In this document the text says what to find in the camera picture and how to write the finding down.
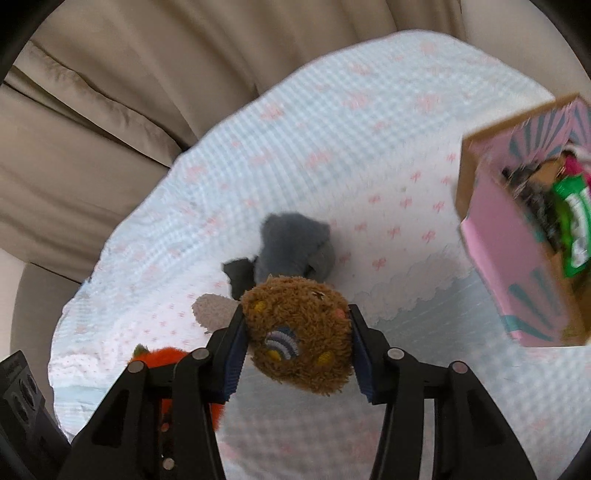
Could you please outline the orange plush toy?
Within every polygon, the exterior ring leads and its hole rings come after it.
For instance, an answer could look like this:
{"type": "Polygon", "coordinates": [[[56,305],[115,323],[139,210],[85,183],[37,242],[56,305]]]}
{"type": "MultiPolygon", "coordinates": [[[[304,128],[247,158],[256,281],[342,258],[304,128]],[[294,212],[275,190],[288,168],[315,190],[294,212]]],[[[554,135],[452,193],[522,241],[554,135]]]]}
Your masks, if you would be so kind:
{"type": "MultiPolygon", "coordinates": [[[[145,346],[138,344],[135,347],[128,363],[141,361],[148,368],[157,368],[167,365],[174,365],[186,355],[186,351],[177,349],[176,347],[164,347],[156,350],[148,350],[145,346]]],[[[214,431],[217,431],[219,426],[221,426],[223,410],[224,406],[222,404],[211,403],[211,419],[214,431]]]]}

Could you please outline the brown plush toy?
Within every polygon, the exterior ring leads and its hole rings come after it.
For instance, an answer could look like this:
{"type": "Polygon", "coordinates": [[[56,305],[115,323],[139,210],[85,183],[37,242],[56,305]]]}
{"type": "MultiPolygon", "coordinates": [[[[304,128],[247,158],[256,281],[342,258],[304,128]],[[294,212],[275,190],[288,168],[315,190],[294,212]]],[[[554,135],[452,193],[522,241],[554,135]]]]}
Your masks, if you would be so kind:
{"type": "Polygon", "coordinates": [[[325,396],[348,383],[353,327],[341,293],[303,277],[270,277],[240,306],[250,357],[263,375],[325,396]]]}

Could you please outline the black sock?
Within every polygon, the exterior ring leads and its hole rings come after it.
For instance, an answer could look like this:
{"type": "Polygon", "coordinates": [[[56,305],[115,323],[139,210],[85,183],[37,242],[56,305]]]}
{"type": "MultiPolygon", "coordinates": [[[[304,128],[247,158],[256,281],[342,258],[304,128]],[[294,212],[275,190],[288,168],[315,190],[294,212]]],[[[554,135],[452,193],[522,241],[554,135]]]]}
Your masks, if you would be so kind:
{"type": "Polygon", "coordinates": [[[222,271],[228,276],[231,297],[235,300],[239,300],[246,291],[256,286],[254,262],[249,258],[223,263],[222,271]]]}

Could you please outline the grey fluffy sock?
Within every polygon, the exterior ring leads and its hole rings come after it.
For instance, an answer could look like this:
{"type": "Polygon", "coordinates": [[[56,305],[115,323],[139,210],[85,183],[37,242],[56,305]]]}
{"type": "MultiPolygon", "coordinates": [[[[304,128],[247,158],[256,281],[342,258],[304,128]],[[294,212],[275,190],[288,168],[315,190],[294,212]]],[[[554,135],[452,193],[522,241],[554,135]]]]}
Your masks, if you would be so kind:
{"type": "Polygon", "coordinates": [[[301,213],[270,214],[260,228],[262,250],[254,263],[256,284],[270,276],[325,282],[335,266],[331,226],[301,213]]]}

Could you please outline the beige fluffy plush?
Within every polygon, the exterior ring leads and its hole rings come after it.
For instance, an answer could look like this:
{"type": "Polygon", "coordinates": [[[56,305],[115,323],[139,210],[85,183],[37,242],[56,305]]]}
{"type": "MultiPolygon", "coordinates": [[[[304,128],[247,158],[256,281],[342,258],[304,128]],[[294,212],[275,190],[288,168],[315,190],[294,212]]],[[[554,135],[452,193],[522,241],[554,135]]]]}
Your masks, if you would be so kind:
{"type": "Polygon", "coordinates": [[[208,333],[228,327],[238,301],[216,294],[204,294],[192,304],[195,320],[208,333]]]}

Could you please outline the pink cardboard box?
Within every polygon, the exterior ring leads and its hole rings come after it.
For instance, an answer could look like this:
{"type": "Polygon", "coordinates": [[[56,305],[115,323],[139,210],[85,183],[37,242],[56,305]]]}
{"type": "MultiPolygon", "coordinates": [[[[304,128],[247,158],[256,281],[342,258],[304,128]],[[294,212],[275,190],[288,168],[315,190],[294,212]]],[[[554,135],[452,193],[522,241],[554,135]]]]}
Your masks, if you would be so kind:
{"type": "Polygon", "coordinates": [[[456,209],[507,333],[525,347],[590,341],[590,261],[567,278],[552,186],[590,189],[590,105],[572,94],[462,141],[456,209]]]}

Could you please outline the green snack packet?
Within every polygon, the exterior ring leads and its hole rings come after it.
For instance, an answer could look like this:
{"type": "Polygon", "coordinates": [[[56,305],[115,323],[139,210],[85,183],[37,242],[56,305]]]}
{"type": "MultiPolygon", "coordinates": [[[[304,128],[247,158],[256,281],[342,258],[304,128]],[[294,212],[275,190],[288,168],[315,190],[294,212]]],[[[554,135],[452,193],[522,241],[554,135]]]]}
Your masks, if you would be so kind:
{"type": "Polygon", "coordinates": [[[590,189],[579,174],[557,181],[552,193],[561,232],[563,271],[573,278],[590,261],[590,189]]]}

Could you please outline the light blue checkered blanket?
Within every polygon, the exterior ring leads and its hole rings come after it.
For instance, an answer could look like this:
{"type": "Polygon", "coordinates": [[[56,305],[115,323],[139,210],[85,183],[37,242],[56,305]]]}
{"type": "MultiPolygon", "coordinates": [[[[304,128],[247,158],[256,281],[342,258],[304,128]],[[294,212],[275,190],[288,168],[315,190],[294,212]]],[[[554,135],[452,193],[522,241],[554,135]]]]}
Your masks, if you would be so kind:
{"type": "Polygon", "coordinates": [[[311,62],[177,158],[65,305],[48,366],[57,422],[86,424],[137,345],[204,346],[191,306],[228,293],[273,213],[329,223],[335,289],[418,360],[466,362],[541,479],[590,429],[590,351],[510,339],[454,207],[464,134],[551,99],[450,36],[398,33],[311,62]]]}

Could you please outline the beige curtain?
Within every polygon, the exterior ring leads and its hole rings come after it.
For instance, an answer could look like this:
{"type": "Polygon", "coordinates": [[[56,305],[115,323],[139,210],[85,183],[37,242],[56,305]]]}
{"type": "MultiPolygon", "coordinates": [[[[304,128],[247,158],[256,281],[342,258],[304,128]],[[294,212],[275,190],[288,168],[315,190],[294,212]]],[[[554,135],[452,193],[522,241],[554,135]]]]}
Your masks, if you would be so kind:
{"type": "Polygon", "coordinates": [[[457,1],[66,1],[1,85],[1,246],[84,279],[176,157],[305,63],[457,1]]]}

